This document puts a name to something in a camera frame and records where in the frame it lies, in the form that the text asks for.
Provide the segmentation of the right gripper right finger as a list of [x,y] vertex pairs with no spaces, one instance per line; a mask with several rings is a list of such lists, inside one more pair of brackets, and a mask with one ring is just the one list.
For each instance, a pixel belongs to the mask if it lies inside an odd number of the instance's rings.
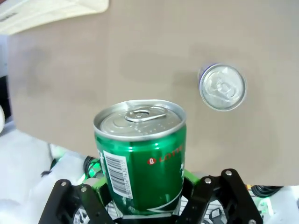
[[228,224],[263,223],[247,187],[235,169],[225,169],[220,176],[202,178],[185,171],[182,196],[188,203],[177,220],[178,224],[200,224],[209,203],[215,200],[221,204]]

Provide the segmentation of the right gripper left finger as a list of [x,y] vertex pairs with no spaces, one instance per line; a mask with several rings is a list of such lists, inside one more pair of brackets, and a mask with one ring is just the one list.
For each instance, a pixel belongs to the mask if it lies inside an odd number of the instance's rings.
[[93,186],[83,183],[72,185],[69,180],[58,180],[43,209],[39,223],[72,224],[78,209],[83,208],[90,224],[113,224],[106,210],[112,201],[105,179]]

